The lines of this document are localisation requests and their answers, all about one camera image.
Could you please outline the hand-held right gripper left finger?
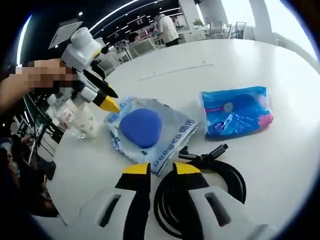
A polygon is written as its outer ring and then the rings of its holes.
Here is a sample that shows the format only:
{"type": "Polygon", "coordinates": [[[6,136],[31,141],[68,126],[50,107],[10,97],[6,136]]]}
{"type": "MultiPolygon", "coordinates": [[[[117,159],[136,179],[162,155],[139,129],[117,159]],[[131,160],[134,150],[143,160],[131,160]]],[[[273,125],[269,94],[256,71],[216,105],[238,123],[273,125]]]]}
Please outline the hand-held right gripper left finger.
{"type": "Polygon", "coordinates": [[[114,188],[89,200],[79,213],[81,240],[142,240],[149,210],[151,165],[127,167],[114,188]]]}

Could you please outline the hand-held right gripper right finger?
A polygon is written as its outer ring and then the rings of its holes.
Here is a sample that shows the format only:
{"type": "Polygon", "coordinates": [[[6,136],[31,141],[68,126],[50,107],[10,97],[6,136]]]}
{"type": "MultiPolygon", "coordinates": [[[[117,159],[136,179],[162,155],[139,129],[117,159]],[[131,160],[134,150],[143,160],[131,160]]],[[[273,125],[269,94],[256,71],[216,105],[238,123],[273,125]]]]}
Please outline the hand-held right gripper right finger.
{"type": "Polygon", "coordinates": [[[216,161],[227,190],[209,185],[192,164],[173,164],[172,213],[183,240],[248,240],[253,222],[245,215],[246,185],[231,165],[216,161]]]}

